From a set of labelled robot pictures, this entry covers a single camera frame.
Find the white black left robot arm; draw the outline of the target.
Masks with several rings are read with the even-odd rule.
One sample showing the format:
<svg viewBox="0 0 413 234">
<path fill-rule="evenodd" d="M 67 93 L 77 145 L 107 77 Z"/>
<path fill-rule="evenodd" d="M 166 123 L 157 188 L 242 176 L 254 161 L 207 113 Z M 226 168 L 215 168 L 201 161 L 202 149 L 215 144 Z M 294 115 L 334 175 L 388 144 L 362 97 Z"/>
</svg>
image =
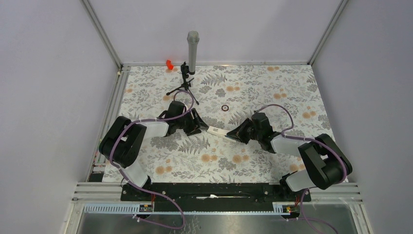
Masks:
<svg viewBox="0 0 413 234">
<path fill-rule="evenodd" d="M 187 136 L 207 130 L 208 125 L 196 109 L 189 109 L 184 103 L 172 101 L 169 108 L 156 119 L 132 121 L 119 116 L 101 140 L 98 151 L 121 175 L 134 184 L 132 194 L 139 200 L 146 200 L 151 194 L 150 177 L 138 160 L 138 153 L 144 140 L 154 137 L 168 137 L 183 130 Z"/>
</svg>

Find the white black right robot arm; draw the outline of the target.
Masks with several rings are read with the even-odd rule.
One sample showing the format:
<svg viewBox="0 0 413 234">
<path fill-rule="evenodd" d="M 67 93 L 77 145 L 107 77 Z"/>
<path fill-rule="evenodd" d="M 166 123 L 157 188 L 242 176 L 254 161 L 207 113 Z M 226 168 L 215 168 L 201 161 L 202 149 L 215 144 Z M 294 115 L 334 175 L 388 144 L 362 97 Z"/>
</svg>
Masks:
<svg viewBox="0 0 413 234">
<path fill-rule="evenodd" d="M 255 140 L 267 152 L 302 159 L 304 170 L 287 174 L 280 180 L 279 193 L 287 201 L 293 200 L 303 189 L 317 187 L 325 190 L 341 183 L 353 171 L 347 157 L 328 134 L 312 139 L 283 136 L 273 131 L 265 113 L 253 114 L 225 136 L 244 144 Z"/>
</svg>

